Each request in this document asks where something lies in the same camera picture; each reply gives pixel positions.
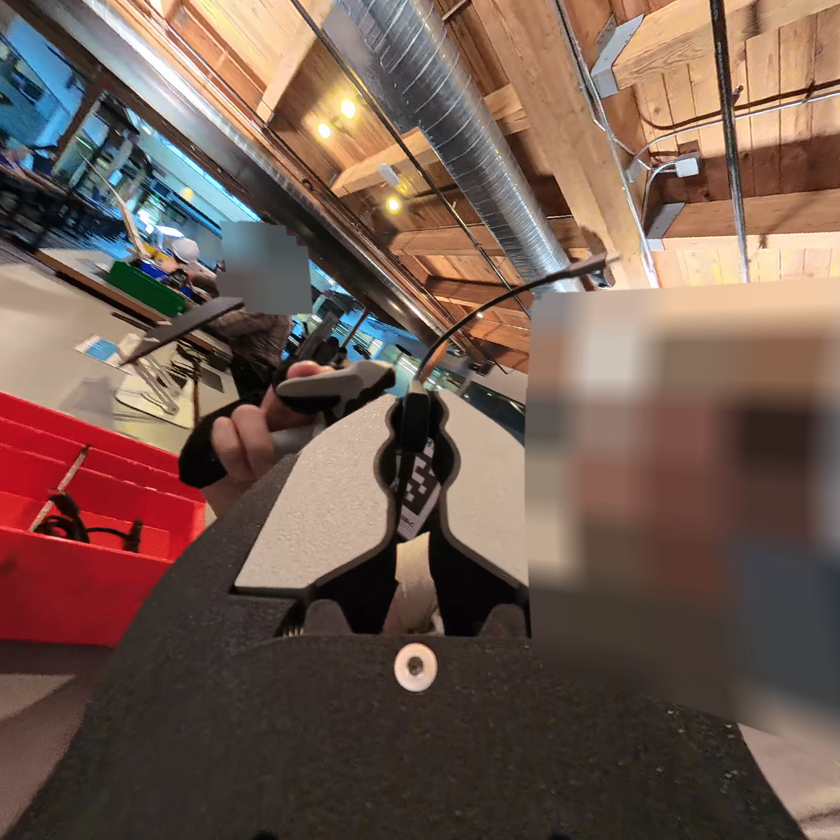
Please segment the person's right hand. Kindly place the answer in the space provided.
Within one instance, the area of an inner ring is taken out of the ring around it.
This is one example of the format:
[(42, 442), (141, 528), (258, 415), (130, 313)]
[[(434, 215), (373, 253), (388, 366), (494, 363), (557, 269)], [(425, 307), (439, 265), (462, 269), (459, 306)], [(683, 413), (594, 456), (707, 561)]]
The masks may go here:
[(222, 479), (257, 480), (277, 462), (273, 434), (317, 420), (317, 414), (296, 413), (285, 405), (269, 376), (255, 390), (200, 420), (179, 455), (180, 480), (199, 490)]

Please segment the long spiral ceiling duct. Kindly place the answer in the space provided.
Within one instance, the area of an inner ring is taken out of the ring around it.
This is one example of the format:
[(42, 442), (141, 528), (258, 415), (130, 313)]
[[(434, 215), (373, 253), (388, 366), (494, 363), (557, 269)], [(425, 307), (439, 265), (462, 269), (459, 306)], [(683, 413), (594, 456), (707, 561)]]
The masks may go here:
[(523, 281), (571, 266), (432, 2), (339, 1), (398, 100)]

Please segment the wooden edged table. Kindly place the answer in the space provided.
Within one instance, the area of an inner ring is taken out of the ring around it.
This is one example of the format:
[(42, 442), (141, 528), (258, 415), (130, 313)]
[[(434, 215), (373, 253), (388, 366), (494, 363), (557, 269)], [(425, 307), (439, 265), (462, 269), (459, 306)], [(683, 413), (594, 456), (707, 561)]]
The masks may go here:
[(39, 264), (53, 270), (58, 278), (108, 304), (120, 317), (136, 326), (153, 327), (170, 322), (168, 316), (151, 305), (132, 297), (107, 280), (114, 258), (95, 249), (41, 248), (36, 250)]

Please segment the grey metal beam bracket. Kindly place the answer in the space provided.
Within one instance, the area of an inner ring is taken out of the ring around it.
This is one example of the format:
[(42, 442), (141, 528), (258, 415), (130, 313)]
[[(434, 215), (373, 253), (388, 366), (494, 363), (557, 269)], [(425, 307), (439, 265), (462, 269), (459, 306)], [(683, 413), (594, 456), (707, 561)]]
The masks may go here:
[(599, 99), (603, 100), (618, 93), (613, 67), (643, 23), (644, 17), (644, 14), (640, 14), (619, 25), (612, 16), (598, 35), (595, 41), (598, 56), (590, 69), (590, 75)]
[(649, 251), (664, 252), (664, 240), (677, 217), (686, 207), (686, 203), (660, 203), (658, 204), (647, 221), (645, 235)]

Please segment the blue and white paper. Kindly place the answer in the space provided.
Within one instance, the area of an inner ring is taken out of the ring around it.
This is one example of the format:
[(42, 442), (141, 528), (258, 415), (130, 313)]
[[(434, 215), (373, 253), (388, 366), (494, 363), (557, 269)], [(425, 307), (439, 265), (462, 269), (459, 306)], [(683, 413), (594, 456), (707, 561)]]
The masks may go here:
[(120, 369), (140, 345), (141, 340), (142, 337), (134, 332), (127, 333), (118, 343), (93, 335), (77, 345), (75, 351), (114, 369)]

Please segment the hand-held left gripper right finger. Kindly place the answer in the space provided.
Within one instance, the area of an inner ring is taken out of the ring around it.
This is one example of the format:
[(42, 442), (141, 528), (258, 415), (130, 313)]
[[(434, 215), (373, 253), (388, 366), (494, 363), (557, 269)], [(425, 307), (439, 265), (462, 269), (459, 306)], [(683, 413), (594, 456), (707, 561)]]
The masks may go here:
[(456, 394), (438, 391), (434, 399), (444, 543), (514, 590), (527, 589), (524, 447)]

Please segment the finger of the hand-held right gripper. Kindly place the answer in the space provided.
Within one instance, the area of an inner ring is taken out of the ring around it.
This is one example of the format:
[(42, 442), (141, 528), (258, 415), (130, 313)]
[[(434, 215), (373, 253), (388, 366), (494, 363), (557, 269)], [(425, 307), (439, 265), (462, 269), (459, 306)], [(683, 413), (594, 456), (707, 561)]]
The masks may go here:
[(313, 375), (280, 382), (276, 396), (297, 414), (345, 417), (368, 403), (363, 385), (359, 375)]
[(363, 360), (335, 366), (331, 373), (337, 403), (331, 419), (339, 421), (382, 396), (396, 383), (393, 367), (378, 360)]

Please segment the black ceiling pipe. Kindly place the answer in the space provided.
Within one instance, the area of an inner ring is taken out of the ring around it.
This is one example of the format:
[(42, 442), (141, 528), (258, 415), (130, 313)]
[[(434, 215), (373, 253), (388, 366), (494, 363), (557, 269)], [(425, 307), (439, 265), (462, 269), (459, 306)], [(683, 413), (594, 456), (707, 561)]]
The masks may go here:
[(750, 257), (748, 246), (747, 219), (742, 193), (742, 177), (739, 162), (739, 147), (736, 131), (736, 101), (732, 85), (732, 73), (728, 43), (728, 26), (724, 3), (709, 1), (710, 26), (715, 57), (717, 88), (720, 101), (720, 119), (724, 143), (724, 155), (728, 172), (731, 206), (738, 240), (740, 258), (740, 281), (749, 284)]

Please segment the grey usb hub with cable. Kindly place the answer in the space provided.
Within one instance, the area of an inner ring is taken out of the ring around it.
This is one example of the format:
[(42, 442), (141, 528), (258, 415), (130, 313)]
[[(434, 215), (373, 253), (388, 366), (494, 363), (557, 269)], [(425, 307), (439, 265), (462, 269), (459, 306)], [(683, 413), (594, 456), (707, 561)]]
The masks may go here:
[(601, 253), (600, 255), (591, 256), (588, 259), (576, 261), (568, 268), (555, 271), (536, 280), (531, 280), (519, 287), (513, 287), (468, 311), (463, 318), (439, 336), (429, 347), (429, 350), (419, 363), (418, 370), (402, 401), (402, 421), (399, 433), (402, 451), (404, 453), (418, 454), (426, 444), (429, 417), (431, 415), (431, 397), (421, 382), (422, 373), (426, 369), (432, 370), (436, 366), (436, 363), (433, 362), (433, 357), (435, 357), (440, 349), (445, 348), (445, 345), (457, 332), (465, 330), (480, 314), (491, 308), (500, 306), (504, 301), (518, 298), (523, 293), (535, 291), (552, 284), (558, 284), (562, 281), (576, 280), (581, 277), (598, 274), (599, 272), (603, 273), (607, 266), (618, 262), (620, 258), (621, 256), (617, 253)]

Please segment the silver laptop stand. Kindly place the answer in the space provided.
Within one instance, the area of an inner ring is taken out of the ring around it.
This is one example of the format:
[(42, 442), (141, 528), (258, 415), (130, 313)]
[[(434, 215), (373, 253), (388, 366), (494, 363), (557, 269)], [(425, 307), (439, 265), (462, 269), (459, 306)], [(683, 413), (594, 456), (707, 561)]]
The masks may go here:
[(117, 402), (140, 413), (183, 429), (193, 429), (196, 409), (195, 366), (177, 348), (152, 353), (120, 366), (125, 378), (116, 392)]

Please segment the red plastic bin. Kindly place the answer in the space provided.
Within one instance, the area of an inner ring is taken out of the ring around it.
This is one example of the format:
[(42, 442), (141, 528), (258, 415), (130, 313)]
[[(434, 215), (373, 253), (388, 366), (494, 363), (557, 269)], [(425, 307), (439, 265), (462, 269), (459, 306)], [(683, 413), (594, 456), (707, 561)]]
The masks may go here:
[(204, 529), (174, 454), (2, 393), (3, 642), (116, 647)]

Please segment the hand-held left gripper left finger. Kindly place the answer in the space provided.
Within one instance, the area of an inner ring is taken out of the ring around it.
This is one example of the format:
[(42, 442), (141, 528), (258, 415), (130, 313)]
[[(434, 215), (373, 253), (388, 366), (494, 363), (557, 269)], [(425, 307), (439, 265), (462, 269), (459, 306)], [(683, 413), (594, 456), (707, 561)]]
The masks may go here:
[(391, 543), (396, 505), (382, 457), (399, 401), (385, 394), (299, 454), (234, 582), (246, 594), (302, 596)]

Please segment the green plastic bin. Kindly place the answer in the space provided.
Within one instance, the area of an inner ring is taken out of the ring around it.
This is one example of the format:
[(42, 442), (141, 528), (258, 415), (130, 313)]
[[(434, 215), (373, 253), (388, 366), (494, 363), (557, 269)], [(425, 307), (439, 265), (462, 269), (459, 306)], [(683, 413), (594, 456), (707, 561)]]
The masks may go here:
[(114, 260), (108, 272), (107, 283), (140, 301), (168, 318), (177, 317), (186, 310), (186, 298), (180, 291), (145, 274), (139, 267)]

